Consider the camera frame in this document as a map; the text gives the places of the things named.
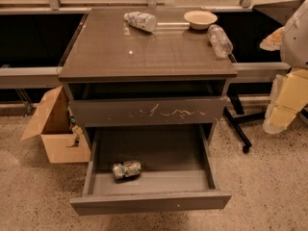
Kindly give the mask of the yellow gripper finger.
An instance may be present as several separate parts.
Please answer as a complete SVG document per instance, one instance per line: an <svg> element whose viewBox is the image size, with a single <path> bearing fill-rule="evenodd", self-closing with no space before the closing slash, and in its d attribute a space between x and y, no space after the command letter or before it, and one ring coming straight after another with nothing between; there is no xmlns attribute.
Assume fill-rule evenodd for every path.
<svg viewBox="0 0 308 231"><path fill-rule="evenodd" d="M279 50L281 47L284 31L284 27L280 27L275 30L273 33L271 33L269 36L262 40L262 42L260 43L260 48L266 51Z"/></svg>
<svg viewBox="0 0 308 231"><path fill-rule="evenodd" d="M295 68L287 75L277 74L271 87L263 129L268 134L286 130L308 104L308 70Z"/></svg>

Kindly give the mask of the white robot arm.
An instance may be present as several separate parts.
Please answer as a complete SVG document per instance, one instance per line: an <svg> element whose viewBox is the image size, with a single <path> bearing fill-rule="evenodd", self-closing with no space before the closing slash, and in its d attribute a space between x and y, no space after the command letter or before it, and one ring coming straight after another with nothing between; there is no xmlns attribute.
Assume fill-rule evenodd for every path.
<svg viewBox="0 0 308 231"><path fill-rule="evenodd" d="M283 27L264 38L260 48L279 50L281 61L292 68L286 76L276 75L263 123L266 133L278 134L308 104L308 1Z"/></svg>

